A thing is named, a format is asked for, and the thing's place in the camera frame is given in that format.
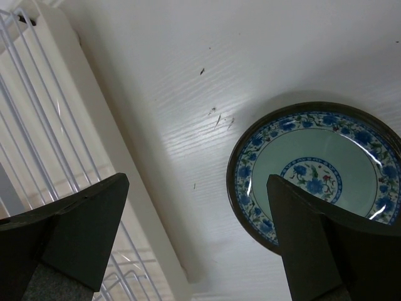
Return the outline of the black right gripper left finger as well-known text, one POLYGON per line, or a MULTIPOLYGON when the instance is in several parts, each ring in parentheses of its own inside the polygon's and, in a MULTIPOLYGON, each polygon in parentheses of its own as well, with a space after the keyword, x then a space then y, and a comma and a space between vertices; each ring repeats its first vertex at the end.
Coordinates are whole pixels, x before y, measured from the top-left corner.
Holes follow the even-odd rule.
POLYGON ((1 300, 91 300, 101 289, 129 181, 116 173, 1 220, 1 300))

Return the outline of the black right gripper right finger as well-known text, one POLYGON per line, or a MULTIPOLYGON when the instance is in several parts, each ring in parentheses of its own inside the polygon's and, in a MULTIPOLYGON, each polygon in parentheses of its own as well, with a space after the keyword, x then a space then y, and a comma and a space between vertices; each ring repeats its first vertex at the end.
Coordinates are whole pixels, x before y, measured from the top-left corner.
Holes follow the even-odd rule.
POLYGON ((279 175, 266 187, 293 300, 400 300, 400 227, 322 201, 279 175))

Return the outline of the blue patterned plate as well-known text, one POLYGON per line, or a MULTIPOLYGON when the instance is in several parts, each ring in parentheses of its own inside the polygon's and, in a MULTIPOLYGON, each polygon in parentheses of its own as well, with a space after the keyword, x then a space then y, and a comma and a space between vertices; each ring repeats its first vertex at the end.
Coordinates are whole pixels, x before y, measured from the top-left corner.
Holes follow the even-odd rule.
POLYGON ((400 224, 400 136, 376 117, 331 102, 290 105, 236 143, 226 187, 241 226, 279 254, 266 189, 279 175, 308 194, 383 224, 400 224))

